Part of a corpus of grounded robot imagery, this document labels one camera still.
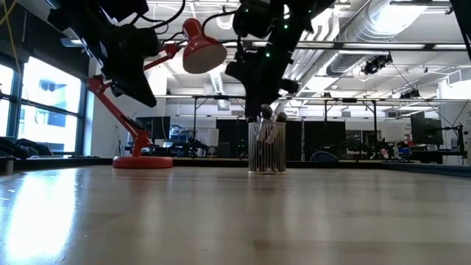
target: red desk lamp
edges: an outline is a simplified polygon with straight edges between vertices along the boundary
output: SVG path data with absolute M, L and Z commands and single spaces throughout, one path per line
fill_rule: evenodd
M 183 24 L 183 31 L 188 38 L 188 45 L 183 52 L 183 67 L 190 74 L 205 73 L 224 62 L 227 56 L 226 48 L 217 40 L 202 35 L 201 24 L 198 20 L 190 18 Z M 160 50 L 166 52 L 166 56 L 144 66 L 144 71 L 172 59 L 181 49 L 180 43 L 165 44 Z M 115 157 L 113 168 L 117 169 L 167 169 L 173 166 L 171 158 L 143 157 L 142 149 L 151 146 L 150 132 L 140 124 L 126 117 L 105 96 L 105 91 L 110 88 L 111 82 L 104 84 L 103 76 L 88 79 L 88 90 L 103 103 L 103 105 L 118 119 L 121 125 L 131 134 L 135 145 L 132 148 L 132 156 Z

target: table surface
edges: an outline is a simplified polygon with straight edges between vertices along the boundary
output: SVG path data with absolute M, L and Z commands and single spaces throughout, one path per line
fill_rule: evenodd
M 0 177 L 0 264 L 470 264 L 471 180 L 381 170 Z

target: metal pen holder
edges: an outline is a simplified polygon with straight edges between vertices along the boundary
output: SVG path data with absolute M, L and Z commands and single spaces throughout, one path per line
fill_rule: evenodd
M 249 124 L 249 173 L 286 173 L 286 124 L 273 121 Z

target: lamp shade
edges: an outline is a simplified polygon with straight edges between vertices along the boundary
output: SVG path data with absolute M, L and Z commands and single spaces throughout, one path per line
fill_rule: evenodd
M 183 24 L 188 45 L 183 51 L 183 68 L 190 74 L 203 74 L 222 64 L 227 50 L 216 39 L 204 36 L 201 23 L 189 18 Z

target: lamp base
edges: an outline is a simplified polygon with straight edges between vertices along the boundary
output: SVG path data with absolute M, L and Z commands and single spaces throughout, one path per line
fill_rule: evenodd
M 115 157 L 113 168 L 115 169 L 169 169 L 173 167 L 171 158 L 160 157 Z

